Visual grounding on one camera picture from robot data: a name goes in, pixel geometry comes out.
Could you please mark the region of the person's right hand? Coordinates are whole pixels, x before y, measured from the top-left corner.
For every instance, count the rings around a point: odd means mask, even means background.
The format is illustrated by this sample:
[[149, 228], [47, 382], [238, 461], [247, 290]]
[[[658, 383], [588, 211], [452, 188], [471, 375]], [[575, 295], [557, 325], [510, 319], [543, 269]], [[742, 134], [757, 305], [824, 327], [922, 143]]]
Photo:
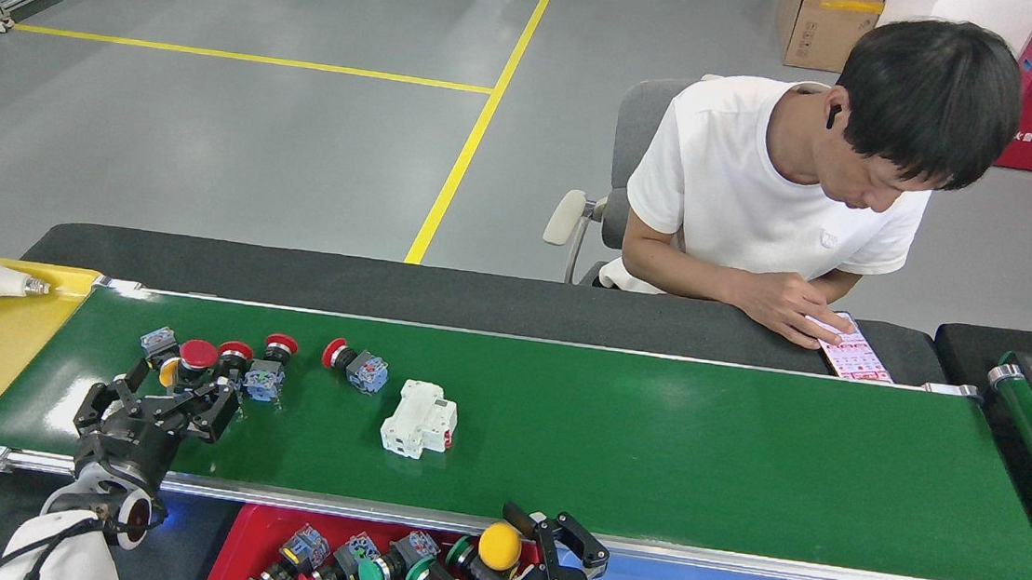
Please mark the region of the person's right hand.
[[739, 282], [733, 304], [792, 344], [818, 349], [838, 345], [853, 332], [853, 323], [836, 315], [831, 304], [851, 292], [860, 279], [837, 268], [811, 280], [799, 273], [748, 273]]

